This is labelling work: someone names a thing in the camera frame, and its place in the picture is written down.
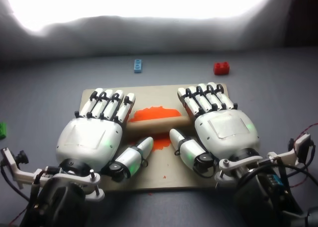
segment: bright white light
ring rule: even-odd
[[[101,15],[162,18],[228,18],[267,0],[9,0],[22,26],[40,31],[53,23]]]

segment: robotic arm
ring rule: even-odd
[[[211,82],[187,89],[178,97],[193,119],[197,140],[178,130],[170,131],[175,155],[204,178],[212,178],[217,164],[217,185],[235,187],[235,203],[251,227],[318,227],[318,208],[303,213],[293,198],[288,177],[306,172],[315,154],[309,134],[291,142],[283,154],[258,154],[259,137],[252,121],[224,94],[222,85]],[[312,158],[306,163],[309,147]],[[296,167],[303,163],[303,168]],[[294,169],[286,174],[285,168]]]
[[[57,167],[25,172],[19,167],[21,163],[28,163],[23,151],[14,156],[8,148],[1,150],[2,175],[28,201],[21,227],[84,226],[87,218],[84,202],[101,201],[105,196],[98,187],[101,174],[122,182],[137,173],[141,166],[148,165],[146,159],[154,143],[151,137],[118,155],[135,99],[133,93],[124,98],[122,90],[113,93],[110,89],[96,89],[62,131],[56,148]],[[20,189],[24,184],[31,185],[29,198],[10,183],[5,166]],[[87,186],[94,187],[94,191],[85,194],[83,187]]]

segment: red toy block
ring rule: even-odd
[[[230,65],[228,62],[214,63],[213,71],[215,75],[227,75],[230,72]]]

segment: square panel on robotic hand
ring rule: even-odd
[[[206,173],[210,167],[215,170],[221,159],[237,161],[258,155],[259,138],[252,121],[224,94],[221,84],[179,88],[177,95],[194,121],[199,144],[175,129],[170,131],[170,139],[175,154],[197,174],[211,178]]]
[[[136,147],[127,148],[116,158],[135,100],[133,93],[124,98],[122,90],[96,89],[60,135],[57,159],[62,169],[75,175],[94,169],[112,176],[114,181],[121,181],[147,163],[153,147],[150,137]]]

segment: gray table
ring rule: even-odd
[[[89,58],[33,64],[7,64],[0,75],[0,120],[8,137],[0,148],[25,150],[34,171],[56,165],[58,137],[79,108],[87,88],[203,83],[227,84],[237,102],[254,122],[261,138],[261,155],[287,150],[289,138],[317,122],[318,49],[276,49],[203,55],[160,55]],[[133,60],[143,59],[142,74],[133,73]],[[231,73],[215,77],[213,63],[228,61]],[[310,130],[318,143],[318,130]],[[314,160],[310,172],[318,176]],[[299,174],[291,183],[301,180]],[[8,223],[26,201],[0,178],[0,223]],[[293,189],[301,207],[318,205],[318,191],[308,180]],[[244,226],[231,192],[173,191],[108,195],[92,205],[89,226]]]

